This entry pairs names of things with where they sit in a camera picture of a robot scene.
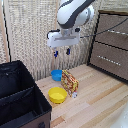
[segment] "black cable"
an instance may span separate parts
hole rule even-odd
[[[103,32],[106,32],[106,31],[108,31],[108,30],[111,30],[111,29],[113,29],[113,28],[115,28],[115,27],[121,25],[121,24],[124,23],[127,19],[128,19],[128,18],[126,18],[125,20],[123,20],[123,21],[120,22],[119,24],[115,25],[114,27],[109,28],[109,29],[107,29],[107,30],[104,30],[104,31],[102,31],[102,32],[100,32],[100,33],[97,33],[97,34],[94,34],[94,35],[82,36],[82,37],[80,37],[80,38],[85,38],[85,37],[90,37],[90,36],[99,35],[99,34],[101,34],[101,33],[103,33]]]

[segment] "yellow bowl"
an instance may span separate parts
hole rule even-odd
[[[53,103],[60,104],[67,97],[67,92],[63,88],[54,87],[48,91],[48,95]]]

